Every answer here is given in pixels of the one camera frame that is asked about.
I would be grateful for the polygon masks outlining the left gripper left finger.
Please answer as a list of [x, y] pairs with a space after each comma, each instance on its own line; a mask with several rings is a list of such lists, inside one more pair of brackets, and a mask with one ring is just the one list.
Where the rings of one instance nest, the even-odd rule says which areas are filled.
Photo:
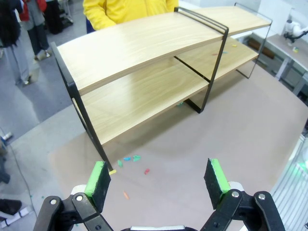
[[75, 224], [84, 224], [88, 231], [113, 231], [101, 215], [110, 181], [108, 164], [96, 162], [84, 190], [64, 200], [44, 199], [33, 231], [71, 231]]

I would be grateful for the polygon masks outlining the bystander in grey red coat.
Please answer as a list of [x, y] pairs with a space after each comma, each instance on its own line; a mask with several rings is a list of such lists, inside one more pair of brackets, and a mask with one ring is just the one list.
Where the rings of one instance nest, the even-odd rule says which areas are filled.
[[21, 0], [24, 4], [23, 12], [19, 13], [20, 20], [26, 29], [33, 53], [34, 60], [39, 61], [39, 53], [44, 51], [46, 57], [50, 57], [48, 52], [49, 43], [44, 30], [44, 13], [47, 9], [45, 0]]

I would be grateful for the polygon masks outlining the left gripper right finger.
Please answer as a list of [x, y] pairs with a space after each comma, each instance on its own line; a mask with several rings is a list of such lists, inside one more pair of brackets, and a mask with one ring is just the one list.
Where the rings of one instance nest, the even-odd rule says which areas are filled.
[[271, 194], [232, 188], [217, 159], [208, 159], [204, 180], [214, 212], [200, 231], [226, 231], [233, 220], [242, 221], [248, 231], [285, 231]]

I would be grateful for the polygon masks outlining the person in yellow hoodie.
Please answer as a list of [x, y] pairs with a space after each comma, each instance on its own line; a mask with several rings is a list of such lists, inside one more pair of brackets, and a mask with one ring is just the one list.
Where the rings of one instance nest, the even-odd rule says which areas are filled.
[[179, 0], [107, 0], [106, 14], [116, 25], [148, 16], [170, 13]]

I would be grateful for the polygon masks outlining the black shoe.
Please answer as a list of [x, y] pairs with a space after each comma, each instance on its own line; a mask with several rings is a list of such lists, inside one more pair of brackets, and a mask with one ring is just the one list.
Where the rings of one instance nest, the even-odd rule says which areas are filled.
[[0, 212], [14, 215], [22, 207], [20, 200], [0, 199]]

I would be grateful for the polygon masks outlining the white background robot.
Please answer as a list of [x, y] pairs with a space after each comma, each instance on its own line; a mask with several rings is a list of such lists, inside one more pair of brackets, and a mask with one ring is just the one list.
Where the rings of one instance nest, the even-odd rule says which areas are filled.
[[283, 37], [293, 44], [297, 39], [302, 38], [308, 34], [308, 26], [301, 28], [300, 23], [288, 19], [285, 23], [285, 31]]

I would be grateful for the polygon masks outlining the bystander in black coat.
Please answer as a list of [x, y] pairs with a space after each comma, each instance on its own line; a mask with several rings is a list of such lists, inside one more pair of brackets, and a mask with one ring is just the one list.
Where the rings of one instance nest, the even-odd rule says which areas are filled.
[[22, 0], [0, 0], [0, 47], [4, 48], [15, 84], [25, 86], [29, 84], [31, 74], [20, 39], [21, 26], [16, 12], [24, 12]]

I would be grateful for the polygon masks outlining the wood shelf unit black frame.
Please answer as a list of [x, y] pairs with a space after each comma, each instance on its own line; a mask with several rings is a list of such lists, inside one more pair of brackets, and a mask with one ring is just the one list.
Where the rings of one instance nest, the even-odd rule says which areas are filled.
[[257, 61], [260, 53], [252, 50], [233, 38], [254, 29], [270, 28], [271, 20], [265, 16], [258, 16], [253, 10], [239, 3], [234, 6], [209, 7], [188, 10], [177, 7], [178, 12], [193, 19], [221, 34], [222, 39], [202, 45], [175, 56], [175, 59], [187, 66], [206, 82], [205, 96], [200, 103], [191, 99], [185, 102], [196, 112], [203, 112], [214, 82], [231, 72], [238, 72], [245, 78], [251, 74], [243, 70], [243, 66], [251, 61]]
[[224, 24], [179, 7], [51, 44], [70, 99], [109, 168], [105, 144], [210, 86], [179, 55], [225, 44], [228, 33]]

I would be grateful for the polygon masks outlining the grey background workbench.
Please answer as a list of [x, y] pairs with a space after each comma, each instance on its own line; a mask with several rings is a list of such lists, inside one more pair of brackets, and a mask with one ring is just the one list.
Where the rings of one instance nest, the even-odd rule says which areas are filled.
[[[298, 53], [292, 51], [298, 47]], [[308, 101], [308, 43], [299, 39], [289, 45], [277, 34], [268, 37], [257, 64], [302, 100]]]

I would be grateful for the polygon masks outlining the person's right forearm yellow sleeve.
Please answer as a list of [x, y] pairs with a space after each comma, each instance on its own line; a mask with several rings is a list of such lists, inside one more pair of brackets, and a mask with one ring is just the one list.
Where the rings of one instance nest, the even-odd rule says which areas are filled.
[[84, 0], [84, 15], [95, 30], [101, 30], [116, 25], [106, 14], [107, 0]]

